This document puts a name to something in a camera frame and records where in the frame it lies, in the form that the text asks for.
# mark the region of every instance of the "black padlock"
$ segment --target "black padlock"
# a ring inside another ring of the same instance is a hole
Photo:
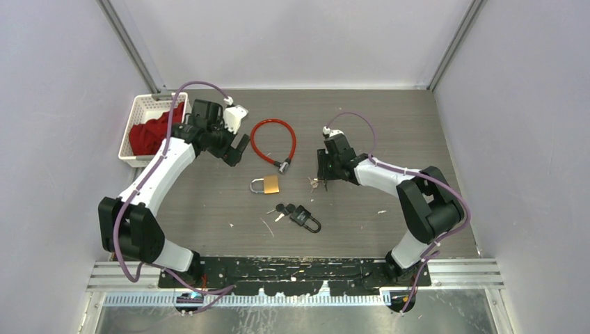
[[[297,223],[299,226],[303,226],[306,230],[310,231],[311,233],[318,233],[321,230],[321,224],[315,219],[311,212],[306,210],[302,205],[299,205],[295,211],[289,216],[289,218]],[[308,219],[311,219],[317,225],[317,229],[312,229],[311,227],[305,224]]]

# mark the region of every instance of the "white wall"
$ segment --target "white wall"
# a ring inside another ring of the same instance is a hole
[[[0,333],[75,333],[100,246],[97,205],[147,88],[97,3],[0,3]]]
[[[488,1],[436,90],[522,333],[588,333],[590,2]]]
[[[114,3],[169,88],[426,88],[471,0]]]

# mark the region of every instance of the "red cable lock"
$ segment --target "red cable lock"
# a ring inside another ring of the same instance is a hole
[[[286,127],[287,130],[289,130],[289,132],[291,132],[291,140],[292,140],[291,152],[289,153],[289,157],[286,158],[283,162],[278,162],[276,160],[272,160],[271,158],[267,157],[262,152],[260,152],[260,150],[258,150],[256,143],[254,143],[254,133],[256,133],[256,130],[258,130],[259,127],[261,127],[262,125],[265,125],[266,123],[278,123],[278,124],[282,125],[283,127]],[[258,154],[259,157],[263,158],[268,163],[273,164],[274,166],[277,166],[279,173],[285,174],[287,172],[287,169],[289,168],[289,165],[291,164],[291,160],[293,159],[293,155],[295,154],[295,147],[297,146],[297,140],[295,138],[295,131],[293,131],[293,128],[291,127],[291,125],[288,125],[287,122],[285,122],[284,120],[278,120],[276,118],[269,118],[268,120],[263,120],[260,123],[256,124],[254,126],[254,128],[252,128],[252,132],[250,133],[250,142],[252,143],[252,149],[254,149],[254,152],[256,152],[256,154]]]

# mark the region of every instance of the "red wire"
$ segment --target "red wire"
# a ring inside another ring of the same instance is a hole
[[[264,155],[262,152],[260,152],[260,150],[258,150],[258,147],[256,146],[256,144],[254,143],[254,133],[256,132],[256,130],[258,130],[259,127],[261,127],[262,125],[265,125],[266,123],[278,123],[278,124],[282,125],[283,127],[286,127],[287,130],[289,130],[289,132],[291,132],[292,144],[291,144],[291,152],[289,153],[289,160],[292,160],[293,155],[295,155],[295,147],[297,146],[297,140],[295,139],[295,131],[293,131],[293,128],[291,127],[291,125],[288,125],[287,122],[285,122],[284,120],[278,120],[276,118],[269,118],[268,120],[263,120],[260,123],[256,124],[254,126],[254,128],[252,128],[252,132],[250,133],[250,142],[252,143],[252,149],[254,149],[254,152],[256,152],[256,154],[258,154],[259,157],[263,158],[264,160],[266,160],[270,164],[276,165],[278,163],[278,161],[274,161],[271,158]]]

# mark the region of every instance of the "padlock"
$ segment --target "padlock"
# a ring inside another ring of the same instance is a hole
[[[252,185],[256,182],[262,181],[262,190],[255,190]],[[250,182],[250,191],[253,193],[277,193],[278,190],[278,176],[277,175],[269,175],[265,176],[262,179],[253,179]]]

